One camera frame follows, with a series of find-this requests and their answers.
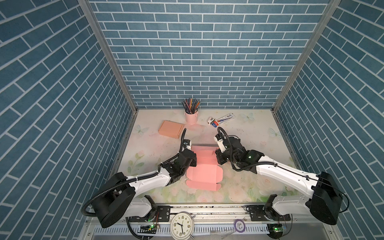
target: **clock face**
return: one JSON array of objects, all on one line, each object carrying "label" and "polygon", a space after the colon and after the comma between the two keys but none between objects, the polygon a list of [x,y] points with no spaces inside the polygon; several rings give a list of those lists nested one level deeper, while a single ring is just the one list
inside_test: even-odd
[{"label": "clock face", "polygon": [[170,223],[170,232],[176,240],[186,240],[193,233],[194,225],[192,217],[186,212],[175,215]]}]

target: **pink cardboard box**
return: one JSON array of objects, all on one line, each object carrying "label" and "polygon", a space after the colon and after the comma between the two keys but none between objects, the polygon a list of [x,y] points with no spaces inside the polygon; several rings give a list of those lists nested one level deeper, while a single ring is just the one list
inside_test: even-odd
[{"label": "pink cardboard box", "polygon": [[196,167],[187,170],[187,186],[195,189],[217,191],[223,180],[223,169],[217,165],[215,150],[217,147],[192,146],[196,153]]},{"label": "pink cardboard box", "polygon": [[159,128],[159,134],[179,139],[183,132],[183,126],[184,124],[165,120]]}]

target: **table surface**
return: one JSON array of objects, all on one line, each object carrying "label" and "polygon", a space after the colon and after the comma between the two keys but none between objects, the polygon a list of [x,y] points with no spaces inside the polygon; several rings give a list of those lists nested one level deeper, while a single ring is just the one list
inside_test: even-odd
[{"label": "table surface", "polygon": [[[295,167],[270,110],[200,109],[197,124],[185,125],[185,139],[191,140],[195,146],[217,146],[214,141],[217,128],[208,125],[207,119],[218,119],[228,113],[236,116],[221,125],[228,135],[237,135],[247,150],[263,152],[278,162]],[[154,171],[160,162],[177,153],[180,139],[158,133],[163,120],[185,124],[184,110],[139,111],[119,172],[135,176]],[[223,180],[218,191],[191,189],[185,184],[187,178],[184,175],[180,181],[152,189],[146,195],[150,195],[157,203],[265,202],[270,194],[299,195],[297,190],[269,177],[249,171],[236,172],[229,162],[221,167]]]}]

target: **pink cup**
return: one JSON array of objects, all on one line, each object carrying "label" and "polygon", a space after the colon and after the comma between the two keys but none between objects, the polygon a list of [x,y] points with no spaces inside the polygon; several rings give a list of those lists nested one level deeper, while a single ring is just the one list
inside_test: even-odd
[{"label": "pink cup", "polygon": [[185,115],[185,121],[188,124],[196,124],[197,123],[197,116],[199,115],[199,112],[195,112],[194,114],[188,114],[184,112]]}]

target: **robotic arm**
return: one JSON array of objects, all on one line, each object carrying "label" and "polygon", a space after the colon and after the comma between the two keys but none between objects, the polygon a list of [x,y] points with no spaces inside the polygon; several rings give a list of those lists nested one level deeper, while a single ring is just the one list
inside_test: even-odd
[{"label": "robotic arm", "polygon": [[241,145],[239,138],[229,137],[221,127],[218,127],[218,134],[214,139],[219,146],[216,150],[219,164],[230,161],[235,171],[246,170],[268,176],[302,193],[301,196],[291,197],[270,195],[264,206],[267,218],[275,220],[278,215],[312,214],[326,224],[337,223],[343,200],[342,194],[345,194],[339,190],[330,174],[301,171],[279,163],[256,150],[247,151]]},{"label": "robotic arm", "polygon": [[[122,172],[116,173],[83,205],[81,213],[97,217],[103,228],[111,226],[122,217],[139,216],[153,219],[157,205],[151,197],[135,197],[180,180],[189,166],[196,166],[196,154],[190,150],[190,141],[184,140],[185,131],[186,129],[181,137],[179,152],[160,163],[157,171],[136,177],[126,177]],[[87,211],[89,205],[92,205],[94,213]]]},{"label": "robotic arm", "polygon": [[[247,151],[241,145],[239,138],[229,137],[221,127],[217,130],[215,141],[219,146],[216,150],[219,164],[229,161],[235,171],[245,170],[265,175],[302,193],[301,196],[290,197],[270,195],[263,208],[266,218],[278,220],[281,215],[286,214],[312,214],[324,223],[330,225],[337,223],[343,200],[341,194],[345,194],[339,190],[331,175],[325,172],[314,174],[301,171],[279,163],[256,150]],[[82,214],[98,217],[104,228],[125,217],[139,216],[147,220],[153,219],[157,212],[157,205],[150,196],[146,195],[142,198],[137,196],[153,188],[164,187],[180,180],[189,166],[196,166],[196,154],[191,151],[190,141],[184,140],[185,131],[186,129],[181,137],[179,152],[159,164],[157,171],[135,177],[126,177],[121,172],[113,175],[83,205]],[[89,205],[92,205],[94,213],[87,211]]]}]

